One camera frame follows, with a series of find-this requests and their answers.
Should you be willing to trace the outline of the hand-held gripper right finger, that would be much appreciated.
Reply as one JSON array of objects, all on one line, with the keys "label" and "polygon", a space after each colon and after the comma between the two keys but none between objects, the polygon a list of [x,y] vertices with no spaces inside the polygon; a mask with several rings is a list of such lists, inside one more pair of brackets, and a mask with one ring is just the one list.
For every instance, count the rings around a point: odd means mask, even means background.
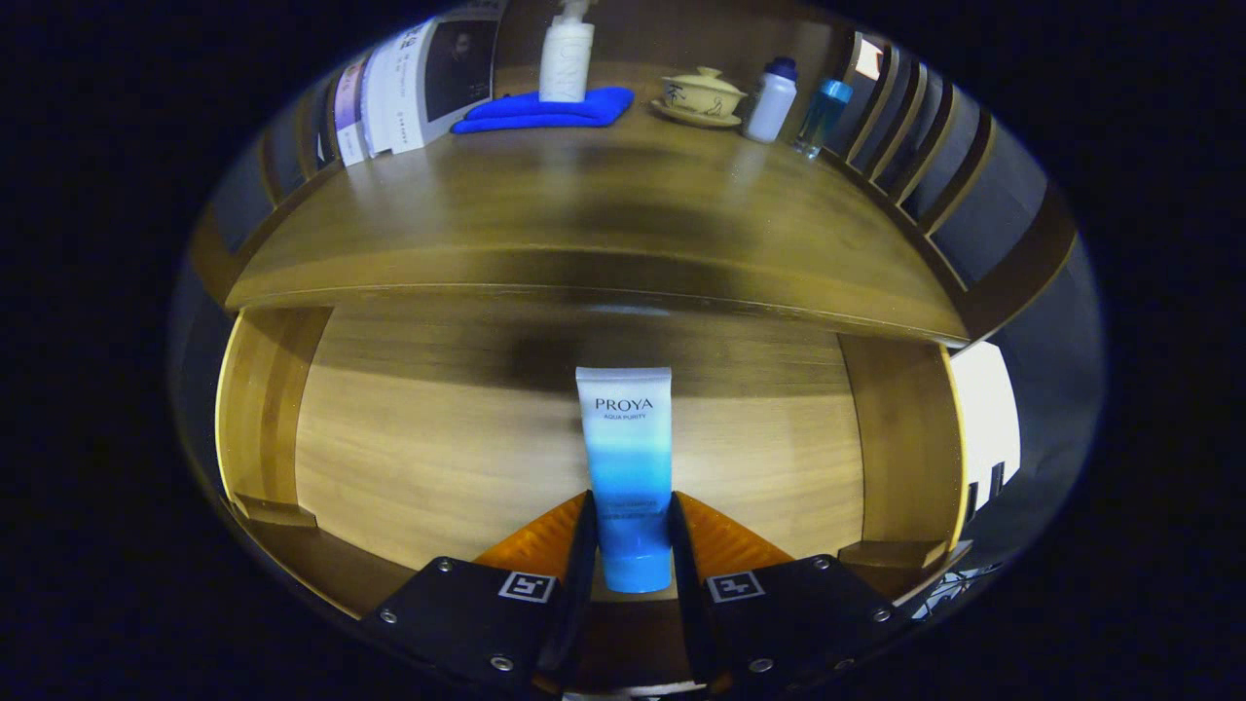
[{"label": "hand-held gripper right finger", "polygon": [[903,613],[831,555],[792,558],[682,492],[668,532],[703,697],[807,697],[906,634]]}]

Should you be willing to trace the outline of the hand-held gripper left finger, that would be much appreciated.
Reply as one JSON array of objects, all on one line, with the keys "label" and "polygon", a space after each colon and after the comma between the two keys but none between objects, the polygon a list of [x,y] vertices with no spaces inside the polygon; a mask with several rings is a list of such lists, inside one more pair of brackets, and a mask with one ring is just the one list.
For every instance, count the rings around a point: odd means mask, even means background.
[{"label": "hand-held gripper left finger", "polygon": [[547,510],[473,560],[435,557],[361,625],[467,697],[558,697],[596,580],[596,497]]}]

